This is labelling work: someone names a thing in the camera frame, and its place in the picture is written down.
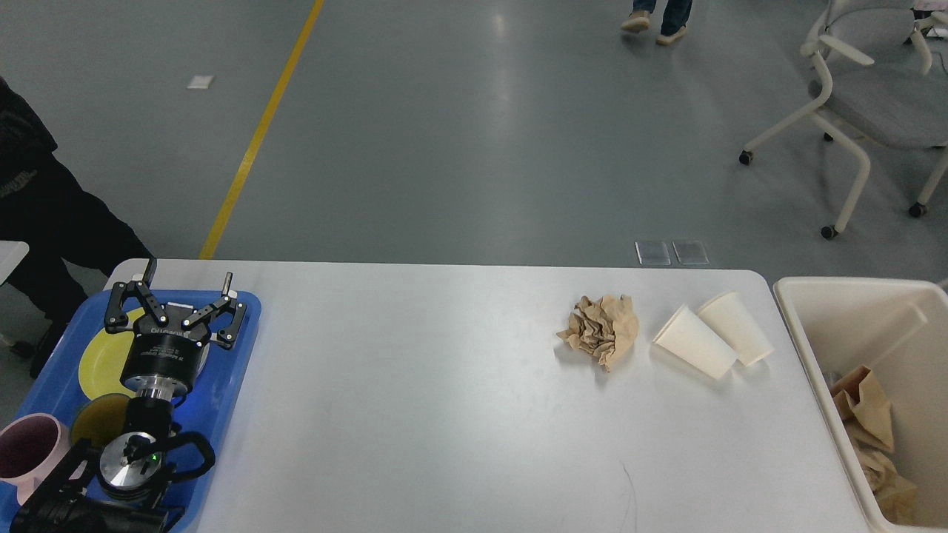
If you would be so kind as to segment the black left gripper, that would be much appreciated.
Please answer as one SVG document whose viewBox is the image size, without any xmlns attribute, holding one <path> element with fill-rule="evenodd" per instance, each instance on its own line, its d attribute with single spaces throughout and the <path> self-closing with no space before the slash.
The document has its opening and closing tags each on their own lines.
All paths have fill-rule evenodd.
<svg viewBox="0 0 948 533">
<path fill-rule="evenodd" d="M 241 323 L 247 306 L 231 290 L 233 274 L 227 271 L 221 296 L 194 311 L 193 306 L 168 303 L 163 306 L 151 291 L 151 282 L 157 269 L 157 259 L 149 258 L 141 280 L 115 283 L 111 289 L 104 316 L 104 329 L 109 334 L 130 331 L 129 318 L 123 309 L 129 298 L 135 298 L 146 312 L 133 321 L 133 340 L 119 381 L 137 392 L 146 385 L 173 385 L 172 397 L 183 397 L 187 390 L 187 332 L 206 326 L 207 334 L 200 334 L 201 342 L 214 343 L 230 350 L 239 338 Z M 213 321 L 230 315 L 231 322 L 221 329 L 213 328 Z"/>
</svg>

